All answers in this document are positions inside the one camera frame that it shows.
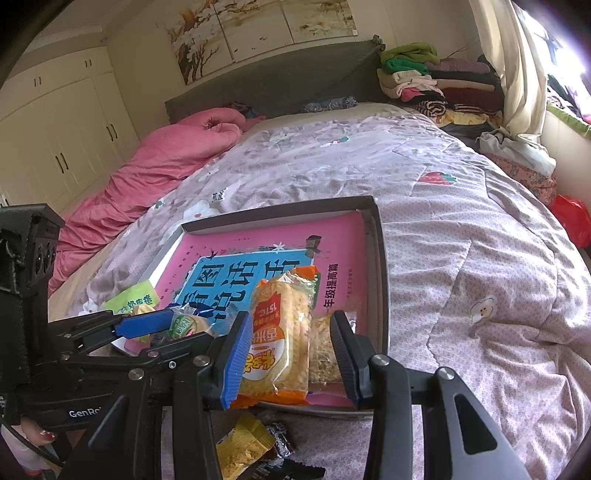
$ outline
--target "white wardrobe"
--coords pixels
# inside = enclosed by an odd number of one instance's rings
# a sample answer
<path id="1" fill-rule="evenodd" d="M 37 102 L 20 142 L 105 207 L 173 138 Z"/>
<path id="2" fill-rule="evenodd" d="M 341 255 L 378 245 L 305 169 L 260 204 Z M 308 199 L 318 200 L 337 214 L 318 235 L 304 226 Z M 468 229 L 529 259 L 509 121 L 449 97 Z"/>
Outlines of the white wardrobe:
<path id="1" fill-rule="evenodd" d="M 36 65 L 0 89 L 0 202 L 69 213 L 138 143 L 106 47 Z"/>

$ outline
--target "cable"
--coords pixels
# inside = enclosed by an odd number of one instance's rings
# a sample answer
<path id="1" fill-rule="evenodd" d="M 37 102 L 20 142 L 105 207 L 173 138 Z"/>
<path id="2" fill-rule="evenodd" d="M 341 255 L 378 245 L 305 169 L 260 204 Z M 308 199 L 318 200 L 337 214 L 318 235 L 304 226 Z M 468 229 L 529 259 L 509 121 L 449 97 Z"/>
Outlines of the cable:
<path id="1" fill-rule="evenodd" d="M 6 429 L 19 441 L 21 442 L 25 447 L 27 447 L 29 450 L 32 450 L 33 452 L 35 452 L 37 455 L 39 455 L 40 457 L 42 457 L 43 459 L 47 460 L 48 462 L 52 463 L 55 466 L 58 466 L 59 468 L 64 468 L 66 466 L 65 463 L 63 463 L 59 458 L 53 456 L 52 454 L 50 454 L 47 450 L 43 449 L 43 448 L 39 448 L 37 445 L 33 445 L 31 442 L 29 442 L 24 436 L 22 436 L 20 433 L 18 433 L 14 428 L 12 428 L 11 425 L 9 425 L 6 420 L 4 420 L 4 417 L 0 416 L 0 423 L 6 427 Z"/>
<path id="2" fill-rule="evenodd" d="M 448 59 L 449 57 L 451 57 L 452 55 L 455 55 L 456 53 L 460 53 L 460 52 L 466 51 L 467 49 L 473 47 L 474 45 L 478 45 L 479 42 L 480 42 L 480 38 L 477 35 L 476 37 L 473 37 L 465 46 L 463 46 L 459 50 L 456 50 L 455 52 L 450 53 L 445 58 Z"/>

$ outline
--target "dark snack wrapper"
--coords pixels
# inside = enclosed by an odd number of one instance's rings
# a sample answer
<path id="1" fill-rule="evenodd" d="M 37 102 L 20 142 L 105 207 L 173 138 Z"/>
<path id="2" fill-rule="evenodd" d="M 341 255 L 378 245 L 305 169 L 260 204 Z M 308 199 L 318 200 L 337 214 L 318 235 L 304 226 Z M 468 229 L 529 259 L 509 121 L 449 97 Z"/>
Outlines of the dark snack wrapper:
<path id="1" fill-rule="evenodd" d="M 289 439 L 285 425 L 276 421 L 266 424 L 265 427 L 267 428 L 267 431 L 273 435 L 275 446 L 263 456 L 263 460 L 287 458 L 295 453 L 296 449 L 293 446 L 293 442 Z"/>
<path id="2" fill-rule="evenodd" d="M 260 462 L 248 480 L 321 480 L 325 474 L 325 468 L 279 458 Z"/>

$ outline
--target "snack package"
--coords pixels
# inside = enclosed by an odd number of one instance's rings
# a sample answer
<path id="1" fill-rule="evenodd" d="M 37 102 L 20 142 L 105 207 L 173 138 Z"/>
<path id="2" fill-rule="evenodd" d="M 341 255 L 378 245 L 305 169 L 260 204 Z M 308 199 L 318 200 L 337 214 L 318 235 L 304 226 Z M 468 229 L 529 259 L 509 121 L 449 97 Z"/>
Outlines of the snack package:
<path id="1" fill-rule="evenodd" d="M 248 480 L 321 480 L 325 474 L 325 468 L 304 465 L 289 458 L 279 458 L 257 464 Z"/>
<path id="2" fill-rule="evenodd" d="M 353 331 L 355 312 L 345 314 Z M 310 391 L 322 391 L 330 385 L 342 385 L 339 364 L 330 340 L 331 313 L 313 318 L 310 327 Z"/>
<path id="3" fill-rule="evenodd" d="M 262 280 L 252 293 L 252 345 L 233 407 L 306 404 L 316 272 L 313 265 L 296 267 Z"/>
<path id="4" fill-rule="evenodd" d="M 275 439 L 251 413 L 242 415 L 236 426 L 216 445 L 223 480 L 236 480 L 275 445 Z"/>
<path id="5" fill-rule="evenodd" d="M 264 456 L 263 460 L 276 460 L 278 458 L 287 458 L 296 452 L 293 442 L 288 437 L 287 427 L 279 422 L 274 421 L 265 425 L 267 431 L 273 435 L 275 445 Z"/>
<path id="6" fill-rule="evenodd" d="M 171 310 L 174 311 L 174 315 L 170 322 L 168 336 L 172 340 L 209 331 L 210 325 L 207 319 L 194 315 L 195 309 L 191 306 L 171 307 Z"/>

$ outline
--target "window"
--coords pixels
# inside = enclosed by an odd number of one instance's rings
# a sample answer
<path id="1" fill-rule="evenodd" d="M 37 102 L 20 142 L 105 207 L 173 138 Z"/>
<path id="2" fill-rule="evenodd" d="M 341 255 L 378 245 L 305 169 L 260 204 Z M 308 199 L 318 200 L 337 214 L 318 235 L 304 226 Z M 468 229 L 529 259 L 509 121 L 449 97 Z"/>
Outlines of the window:
<path id="1" fill-rule="evenodd" d="M 568 89 L 578 109 L 577 116 L 591 123 L 591 95 L 581 80 L 581 75 L 585 72 L 583 64 L 568 47 L 562 45 L 527 12 L 524 12 L 524 18 L 546 75 L 554 76 Z"/>

